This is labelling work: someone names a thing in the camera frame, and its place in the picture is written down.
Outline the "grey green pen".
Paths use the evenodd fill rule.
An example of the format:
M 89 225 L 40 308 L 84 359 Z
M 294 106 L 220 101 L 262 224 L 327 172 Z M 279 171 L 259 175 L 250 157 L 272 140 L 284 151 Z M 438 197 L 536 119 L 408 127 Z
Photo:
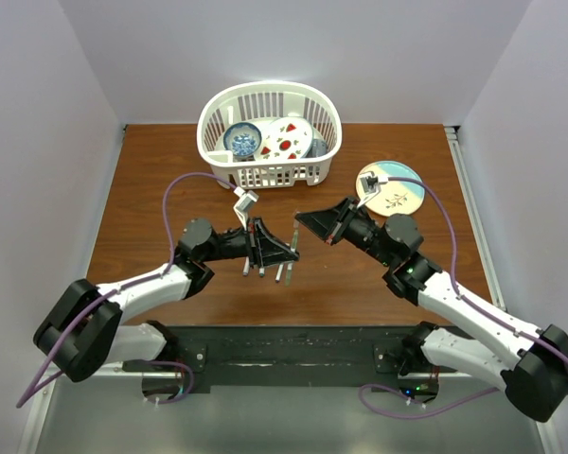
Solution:
M 297 249 L 297 243 L 298 243 L 298 237 L 299 237 L 299 223 L 298 221 L 295 221 L 293 224 L 293 238 L 292 238 L 292 242 L 291 242 L 291 250 L 293 252 L 296 252 Z M 293 262 L 290 262 L 287 265 L 287 269 L 286 269 L 286 275 L 285 275 L 285 286 L 289 287 L 292 281 L 292 276 L 293 276 Z

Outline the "white pen with dark-blue tip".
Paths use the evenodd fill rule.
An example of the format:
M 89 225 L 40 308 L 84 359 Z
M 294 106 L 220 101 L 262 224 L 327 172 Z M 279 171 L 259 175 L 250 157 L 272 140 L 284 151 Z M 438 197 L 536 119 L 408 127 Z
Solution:
M 277 272 L 276 272 L 276 276 L 275 276 L 275 281 L 277 283 L 279 283 L 281 281 L 283 270 L 284 270 L 284 264 L 280 264 L 277 268 Z

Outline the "white pen with blue end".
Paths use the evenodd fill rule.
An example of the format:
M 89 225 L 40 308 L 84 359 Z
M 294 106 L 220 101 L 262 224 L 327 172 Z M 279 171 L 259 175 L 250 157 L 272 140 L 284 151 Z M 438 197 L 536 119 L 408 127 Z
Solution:
M 250 260 L 249 260 L 248 257 L 246 257 L 246 260 L 245 260 L 245 263 L 244 263 L 244 266 L 243 266 L 243 270 L 242 270 L 242 275 L 248 276 L 249 271 L 250 271 Z

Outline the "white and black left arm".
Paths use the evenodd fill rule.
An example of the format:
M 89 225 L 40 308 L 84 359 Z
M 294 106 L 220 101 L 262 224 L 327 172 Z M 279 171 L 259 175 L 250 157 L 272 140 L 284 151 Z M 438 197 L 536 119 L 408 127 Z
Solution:
M 200 293 L 212 279 L 211 261 L 244 258 L 252 268 L 295 262 L 300 254 L 250 218 L 245 226 L 217 233 L 204 218 L 191 220 L 177 242 L 172 262 L 154 271 L 95 286 L 87 279 L 70 284 L 37 328 L 34 344 L 71 381 L 90 377 L 102 365 L 144 359 L 166 371 L 177 348 L 156 324 L 126 322 L 154 307 Z

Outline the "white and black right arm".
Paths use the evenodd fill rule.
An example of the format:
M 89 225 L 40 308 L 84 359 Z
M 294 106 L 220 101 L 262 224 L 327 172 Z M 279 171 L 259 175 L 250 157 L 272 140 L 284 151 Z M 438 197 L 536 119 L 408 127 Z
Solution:
M 328 245 L 344 239 L 387 268 L 383 280 L 401 299 L 443 317 L 465 332 L 421 323 L 403 344 L 405 365 L 455 369 L 502 391 L 522 414 L 546 422 L 568 396 L 568 335 L 551 324 L 524 322 L 458 285 L 421 253 L 416 222 L 395 214 L 378 224 L 357 200 L 346 198 L 296 220 Z

